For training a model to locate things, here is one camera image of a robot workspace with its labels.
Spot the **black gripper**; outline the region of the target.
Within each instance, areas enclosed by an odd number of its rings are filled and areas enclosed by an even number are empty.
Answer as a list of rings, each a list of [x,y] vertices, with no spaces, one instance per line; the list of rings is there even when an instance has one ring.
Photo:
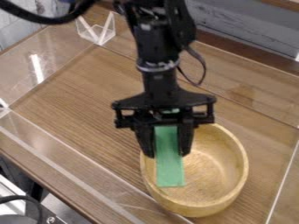
[[[141,72],[144,92],[115,101],[115,125],[135,131],[144,155],[155,157],[155,132],[152,126],[179,125],[181,156],[192,149],[193,127],[213,123],[216,97],[183,89],[173,70],[160,73]]]

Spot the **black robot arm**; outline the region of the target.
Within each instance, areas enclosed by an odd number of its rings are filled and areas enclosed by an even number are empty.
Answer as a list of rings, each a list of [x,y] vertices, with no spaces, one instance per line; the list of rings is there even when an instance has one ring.
[[[183,89],[177,83],[180,53],[196,60],[192,50],[196,27],[183,0],[113,0],[116,11],[124,16],[136,46],[136,69],[141,73],[144,91],[112,103],[115,124],[135,132],[141,151],[156,157],[157,127],[177,129],[176,153],[191,153],[195,129],[215,121],[216,97]]]

